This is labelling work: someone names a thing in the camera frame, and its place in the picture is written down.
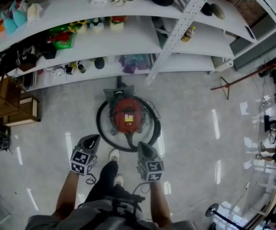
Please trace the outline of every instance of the black pants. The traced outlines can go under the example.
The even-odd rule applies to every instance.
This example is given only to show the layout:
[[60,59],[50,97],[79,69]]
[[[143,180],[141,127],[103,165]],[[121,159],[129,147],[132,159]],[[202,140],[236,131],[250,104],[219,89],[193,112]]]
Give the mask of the black pants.
[[91,189],[85,202],[100,200],[103,199],[104,196],[131,199],[132,195],[122,186],[119,184],[114,186],[118,168],[118,164],[115,161],[111,161],[104,166],[99,181]]

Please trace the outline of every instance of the gray floor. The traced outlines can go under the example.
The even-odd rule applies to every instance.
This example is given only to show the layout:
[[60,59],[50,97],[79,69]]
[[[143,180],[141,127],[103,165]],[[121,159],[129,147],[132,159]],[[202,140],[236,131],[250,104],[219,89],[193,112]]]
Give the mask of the gray floor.
[[[232,70],[223,75],[230,81],[242,76]],[[162,184],[172,220],[186,218],[199,230],[207,229],[210,219],[204,217],[205,210],[212,203],[235,204],[251,179],[263,80],[255,77],[255,82],[250,78],[235,85],[227,101],[222,90],[209,90],[220,85],[219,74],[159,74],[147,88],[145,76],[123,79],[135,85],[138,96],[151,100],[161,115],[162,140],[157,146],[163,155]],[[97,133],[95,115],[104,101],[102,89],[114,86],[115,78],[106,78],[35,92],[42,121],[13,127],[12,153],[0,152],[0,195],[11,213],[0,229],[24,229],[29,216],[53,213],[69,172],[69,151],[81,137]],[[273,91],[267,79],[264,93]],[[96,177],[110,150],[102,140],[92,171]],[[119,172],[130,192],[141,182],[136,163],[136,154],[121,153]],[[92,187],[85,180],[80,178],[77,205]],[[141,206],[145,218],[150,218],[149,194],[146,197]]]

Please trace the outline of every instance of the vacuum cleaner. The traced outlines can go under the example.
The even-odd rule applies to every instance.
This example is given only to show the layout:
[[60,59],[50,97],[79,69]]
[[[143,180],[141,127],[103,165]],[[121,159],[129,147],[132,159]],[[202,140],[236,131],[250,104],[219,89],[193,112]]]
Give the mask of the vacuum cleaner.
[[[110,146],[126,152],[137,152],[138,148],[133,144],[133,135],[141,133],[146,121],[147,115],[153,120],[154,130],[150,141],[147,143],[153,145],[161,134],[161,123],[155,115],[153,109],[141,98],[135,96],[134,86],[127,86],[122,82],[120,76],[117,77],[116,89],[104,89],[106,101],[100,106],[96,114],[96,125],[98,131]],[[103,109],[109,105],[109,120],[112,124],[111,134],[115,136],[119,132],[126,136],[129,147],[121,147],[110,141],[104,134],[101,127],[101,115]]]

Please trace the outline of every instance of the black hose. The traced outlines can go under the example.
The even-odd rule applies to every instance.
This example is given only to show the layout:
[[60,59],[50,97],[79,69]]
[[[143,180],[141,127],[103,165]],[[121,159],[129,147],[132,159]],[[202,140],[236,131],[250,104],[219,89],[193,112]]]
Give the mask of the black hose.
[[[154,145],[154,143],[157,141],[158,137],[161,135],[161,123],[158,119],[158,117],[156,116],[156,114],[154,113],[153,109],[142,99],[140,99],[139,97],[134,96],[134,98],[139,101],[150,113],[150,116],[153,118],[154,120],[154,130],[153,130],[153,135],[150,139],[150,141],[148,142],[149,145]],[[103,104],[100,106],[97,114],[96,114],[96,126],[98,128],[98,131],[101,135],[101,137],[103,138],[104,141],[106,141],[110,146],[119,149],[120,151],[127,151],[127,152],[137,152],[138,148],[136,146],[134,146],[133,142],[132,142],[132,137],[133,134],[126,134],[126,139],[128,142],[128,145],[130,148],[124,148],[121,147],[113,142],[111,142],[104,134],[102,127],[101,127],[101,114],[103,109],[107,106],[108,102],[105,101],[103,102]]]

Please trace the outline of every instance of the yellow label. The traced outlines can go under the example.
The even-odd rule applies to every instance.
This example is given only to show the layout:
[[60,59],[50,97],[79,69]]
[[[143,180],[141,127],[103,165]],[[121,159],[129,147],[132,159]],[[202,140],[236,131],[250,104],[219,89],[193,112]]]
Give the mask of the yellow label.
[[125,122],[133,122],[133,116],[125,114]]

